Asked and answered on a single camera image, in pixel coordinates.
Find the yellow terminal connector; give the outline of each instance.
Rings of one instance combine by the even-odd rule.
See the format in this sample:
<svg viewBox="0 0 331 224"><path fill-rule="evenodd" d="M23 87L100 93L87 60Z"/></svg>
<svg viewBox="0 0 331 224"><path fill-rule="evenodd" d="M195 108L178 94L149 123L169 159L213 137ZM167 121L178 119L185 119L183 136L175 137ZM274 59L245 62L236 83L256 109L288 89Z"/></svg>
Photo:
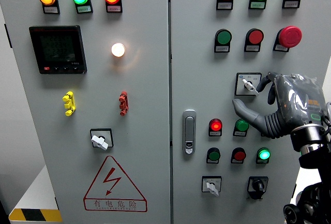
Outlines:
<svg viewBox="0 0 331 224"><path fill-rule="evenodd" d="M71 116L73 114L73 112L76 110L76 104L75 104L75 101L74 101L73 92L68 91L64 95L64 97L62 97L62 101L65 102L64 108L68 109L66 111L66 116Z"/></svg>

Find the lightning bolt symbol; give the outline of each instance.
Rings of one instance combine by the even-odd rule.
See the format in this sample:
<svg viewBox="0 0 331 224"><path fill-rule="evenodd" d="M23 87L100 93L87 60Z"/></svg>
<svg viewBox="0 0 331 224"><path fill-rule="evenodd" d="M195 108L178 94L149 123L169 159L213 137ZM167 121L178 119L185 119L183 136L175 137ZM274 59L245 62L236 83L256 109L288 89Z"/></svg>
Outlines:
<svg viewBox="0 0 331 224"><path fill-rule="evenodd" d="M115 187L115 185L119 182L119 180L121 180L121 177L109 179L110 176L113 174L114 171L115 171L115 168L112 167L110 169L108 175L106 176L106 178L103 180L104 183L111 182L111 181L116 181L115 184L113 185L113 187L110 190L107 190L106 196L108 196L111 193L111 190Z"/></svg>

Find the yellow black hazard stripe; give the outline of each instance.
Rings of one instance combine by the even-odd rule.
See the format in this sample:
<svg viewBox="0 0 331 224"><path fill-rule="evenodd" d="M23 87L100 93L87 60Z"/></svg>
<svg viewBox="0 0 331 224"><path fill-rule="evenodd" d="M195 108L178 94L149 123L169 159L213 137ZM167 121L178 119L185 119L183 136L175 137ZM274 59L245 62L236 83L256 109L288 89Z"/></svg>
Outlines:
<svg viewBox="0 0 331 224"><path fill-rule="evenodd" d="M9 215L9 220L62 222L59 210L34 210L29 208L15 208Z"/></svg>

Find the digital power meter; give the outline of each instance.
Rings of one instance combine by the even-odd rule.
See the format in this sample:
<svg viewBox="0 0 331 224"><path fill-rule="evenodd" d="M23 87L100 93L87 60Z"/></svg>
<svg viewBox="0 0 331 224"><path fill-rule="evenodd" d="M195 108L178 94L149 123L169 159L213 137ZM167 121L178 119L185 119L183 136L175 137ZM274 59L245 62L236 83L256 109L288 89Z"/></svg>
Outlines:
<svg viewBox="0 0 331 224"><path fill-rule="evenodd" d="M32 26L29 28L41 74L87 72L81 29L77 26Z"/></svg>

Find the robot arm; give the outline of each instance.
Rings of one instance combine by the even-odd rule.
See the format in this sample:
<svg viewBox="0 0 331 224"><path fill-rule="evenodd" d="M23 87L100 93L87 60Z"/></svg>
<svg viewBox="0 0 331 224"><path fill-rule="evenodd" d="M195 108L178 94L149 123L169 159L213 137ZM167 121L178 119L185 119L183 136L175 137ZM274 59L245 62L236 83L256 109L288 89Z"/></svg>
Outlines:
<svg viewBox="0 0 331 224"><path fill-rule="evenodd" d="M269 72L257 87L264 90L272 83L268 104L277 100L278 109L270 115L261 115L248 109L239 99L233 99L236 114L269 138L290 134L295 151L301 153L300 166L318 169L321 183L306 187L297 204L284 207L288 223L331 223L331 132L329 107L325 106L322 88L315 79L299 74L289 76Z"/></svg>

